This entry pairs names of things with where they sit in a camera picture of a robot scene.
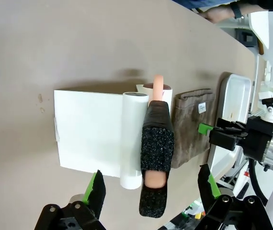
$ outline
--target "wire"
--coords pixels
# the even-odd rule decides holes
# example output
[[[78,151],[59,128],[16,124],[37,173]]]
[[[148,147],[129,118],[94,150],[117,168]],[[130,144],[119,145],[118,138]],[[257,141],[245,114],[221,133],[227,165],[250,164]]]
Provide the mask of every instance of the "wire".
[[[265,197],[265,195],[260,189],[257,176],[256,176],[255,166],[256,166],[256,161],[252,158],[249,158],[250,182],[251,182],[252,188],[255,191],[256,196],[259,197],[263,205],[266,206],[267,198]]]

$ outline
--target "black glitter shoe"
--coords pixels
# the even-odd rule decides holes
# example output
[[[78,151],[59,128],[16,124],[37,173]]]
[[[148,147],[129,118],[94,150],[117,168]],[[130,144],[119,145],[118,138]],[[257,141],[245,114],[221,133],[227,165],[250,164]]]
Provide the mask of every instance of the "black glitter shoe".
[[[166,173],[166,183],[162,188],[148,188],[143,183],[139,213],[145,217],[160,218],[167,201],[167,179],[171,170],[174,152],[174,132],[169,106],[163,101],[152,101],[147,109],[141,148],[141,170],[143,180],[147,170]]]

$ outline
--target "person's hand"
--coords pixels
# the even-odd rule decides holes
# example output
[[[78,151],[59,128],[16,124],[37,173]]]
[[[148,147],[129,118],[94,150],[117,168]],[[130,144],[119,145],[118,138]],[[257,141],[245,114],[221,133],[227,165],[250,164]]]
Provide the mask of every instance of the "person's hand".
[[[206,18],[208,21],[212,23],[219,23],[227,18],[234,17],[234,12],[230,8],[229,5],[220,5],[217,7],[213,7],[208,9],[203,13],[199,13],[200,16]]]

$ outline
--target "person's arm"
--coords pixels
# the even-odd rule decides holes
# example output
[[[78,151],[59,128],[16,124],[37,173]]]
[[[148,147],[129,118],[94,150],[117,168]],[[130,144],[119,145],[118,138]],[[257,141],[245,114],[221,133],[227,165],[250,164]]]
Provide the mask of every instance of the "person's arm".
[[[253,12],[267,11],[266,9],[263,9],[258,5],[251,5],[249,3],[238,2],[238,5],[242,15]],[[217,7],[213,7],[203,13],[199,13],[199,15],[206,18],[212,23],[219,23],[220,21],[228,18],[234,18],[235,16],[230,5],[220,5]]]

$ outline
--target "brown cloth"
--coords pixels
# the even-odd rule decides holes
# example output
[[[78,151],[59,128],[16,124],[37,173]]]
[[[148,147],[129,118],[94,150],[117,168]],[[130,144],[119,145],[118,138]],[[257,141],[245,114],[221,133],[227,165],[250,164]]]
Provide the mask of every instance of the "brown cloth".
[[[214,99],[215,94],[211,89],[185,92],[176,97],[172,119],[175,135],[172,168],[179,168],[191,158],[210,148],[209,137],[198,133],[198,127],[201,122],[213,124]]]

